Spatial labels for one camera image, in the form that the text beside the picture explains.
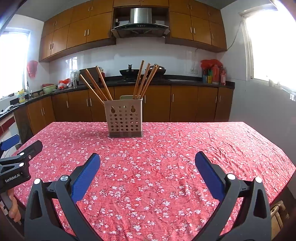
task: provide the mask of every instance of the range hood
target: range hood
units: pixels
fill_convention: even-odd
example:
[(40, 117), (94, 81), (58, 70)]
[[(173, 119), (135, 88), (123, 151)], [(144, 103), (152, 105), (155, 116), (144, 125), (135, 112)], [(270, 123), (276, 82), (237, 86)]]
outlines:
[(116, 38), (162, 37), (170, 30), (168, 26), (152, 23), (151, 8), (132, 8), (130, 23), (111, 30)]

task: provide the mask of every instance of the human hand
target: human hand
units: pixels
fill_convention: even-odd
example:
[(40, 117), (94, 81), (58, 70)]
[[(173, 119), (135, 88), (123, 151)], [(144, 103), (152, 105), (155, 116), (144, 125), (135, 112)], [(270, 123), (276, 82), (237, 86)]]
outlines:
[(14, 197), (14, 192), (15, 192), (14, 188), (7, 191), (7, 195), (9, 196), (9, 199), (12, 202), (12, 207), (9, 210), (8, 216), (12, 218), (14, 222), (18, 222), (21, 219), (21, 215), (20, 215), (20, 211), (18, 210), (17, 200)]

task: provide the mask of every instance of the black countertop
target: black countertop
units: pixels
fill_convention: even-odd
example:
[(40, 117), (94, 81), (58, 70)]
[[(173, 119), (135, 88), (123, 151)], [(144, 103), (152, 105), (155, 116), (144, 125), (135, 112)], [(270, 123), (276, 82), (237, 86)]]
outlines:
[[(105, 81), (106, 81), (106, 85), (108, 87), (128, 86), (128, 85), (135, 85), (135, 83), (136, 83), (134, 80), (123, 80), (122, 76), (106, 77)], [(201, 81), (200, 77), (182, 76), (182, 75), (164, 75), (164, 78), (162, 78), (162, 79), (157, 79), (157, 80), (153, 79), (153, 81), (151, 81), (150, 84), (151, 85), (194, 85), (194, 86), (207, 86), (207, 87), (215, 87), (215, 88), (223, 87), (223, 88), (231, 88), (231, 89), (235, 88), (235, 83), (231, 82), (231, 81), (226, 81), (226, 85), (213, 85), (213, 84), (203, 83)], [(28, 105), (28, 104), (33, 103), (35, 101), (41, 100), (45, 97), (57, 95), (57, 94), (61, 94), (61, 93), (72, 92), (72, 91), (86, 90), (86, 89), (88, 89), (86, 85), (80, 84), (78, 86), (73, 86), (73, 87), (69, 87), (66, 89), (62, 89), (62, 90), (55, 90), (51, 93), (44, 94), (44, 95), (38, 96), (36, 98), (29, 99), (23, 103), (15, 104), (14, 108), (12, 110), (8, 111), (7, 113), (5, 113), (3, 115), (0, 115), (0, 120), (9, 116), (11, 113), (13, 113), (15, 110), (17, 110), (21, 106)]]

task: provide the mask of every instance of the table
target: table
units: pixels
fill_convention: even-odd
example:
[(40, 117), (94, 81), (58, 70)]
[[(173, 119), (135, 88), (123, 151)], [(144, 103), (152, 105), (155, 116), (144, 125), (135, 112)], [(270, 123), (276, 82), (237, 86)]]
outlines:
[(243, 122), (143, 123), (143, 130), (143, 138), (108, 138), (106, 123), (50, 124), (21, 147), (43, 143), (30, 162), (31, 180), (16, 187), (16, 195), (26, 203), (35, 178), (57, 180), (95, 152), (101, 167), (77, 205), (104, 240), (191, 240), (218, 205), (195, 167), (198, 151), (242, 180), (260, 176), (270, 203), (295, 171), (279, 147)]

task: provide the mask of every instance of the bright window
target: bright window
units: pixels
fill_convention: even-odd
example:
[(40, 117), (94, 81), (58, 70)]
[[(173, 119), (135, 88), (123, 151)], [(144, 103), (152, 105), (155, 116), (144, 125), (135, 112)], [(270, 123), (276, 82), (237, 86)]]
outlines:
[(296, 22), (287, 10), (261, 10), (245, 19), (250, 76), (296, 90)]
[(0, 36), (0, 99), (26, 85), (28, 33), (5, 31)]

